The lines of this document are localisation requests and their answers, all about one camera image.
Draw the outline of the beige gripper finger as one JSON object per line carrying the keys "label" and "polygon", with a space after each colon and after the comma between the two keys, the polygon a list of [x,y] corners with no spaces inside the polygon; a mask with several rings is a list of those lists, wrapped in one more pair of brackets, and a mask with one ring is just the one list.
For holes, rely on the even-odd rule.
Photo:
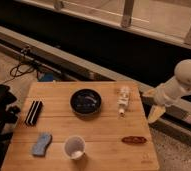
{"label": "beige gripper finger", "polygon": [[153,98],[154,94],[155,94],[155,90],[154,89],[150,89],[148,91],[143,92],[142,96],[146,97],[146,98]]}
{"label": "beige gripper finger", "polygon": [[153,105],[148,115],[148,122],[156,122],[165,113],[165,107],[159,105]]}

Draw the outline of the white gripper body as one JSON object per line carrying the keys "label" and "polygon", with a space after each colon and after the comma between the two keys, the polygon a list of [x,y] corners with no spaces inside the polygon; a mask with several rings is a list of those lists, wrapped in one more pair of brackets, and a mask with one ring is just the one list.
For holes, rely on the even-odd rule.
{"label": "white gripper body", "polygon": [[154,101],[157,105],[169,107],[175,102],[173,84],[161,83],[155,88]]}

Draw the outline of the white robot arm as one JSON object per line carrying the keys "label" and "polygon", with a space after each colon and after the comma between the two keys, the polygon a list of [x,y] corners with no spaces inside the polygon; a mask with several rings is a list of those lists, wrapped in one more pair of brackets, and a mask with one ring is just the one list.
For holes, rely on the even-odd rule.
{"label": "white robot arm", "polygon": [[144,97],[152,98],[154,101],[148,122],[156,122],[166,112],[167,107],[188,95],[191,95],[191,59],[180,61],[175,66],[173,77],[143,93]]}

